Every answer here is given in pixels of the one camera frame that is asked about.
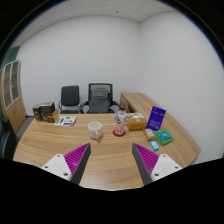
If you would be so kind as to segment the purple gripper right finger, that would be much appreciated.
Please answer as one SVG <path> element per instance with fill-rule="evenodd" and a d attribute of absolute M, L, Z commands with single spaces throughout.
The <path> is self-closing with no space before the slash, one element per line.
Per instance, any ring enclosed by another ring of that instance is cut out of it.
<path fill-rule="evenodd" d="M 132 144 L 132 154 L 144 185 L 182 169 L 167 154 L 158 155 L 137 143 Z"/>

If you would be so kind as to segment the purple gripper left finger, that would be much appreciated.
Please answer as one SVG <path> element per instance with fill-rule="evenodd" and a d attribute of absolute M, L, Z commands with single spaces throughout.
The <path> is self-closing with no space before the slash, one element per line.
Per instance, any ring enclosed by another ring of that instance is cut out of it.
<path fill-rule="evenodd" d="M 90 154 L 91 146 L 87 143 L 65 155 L 56 154 L 42 169 L 79 185 Z"/>

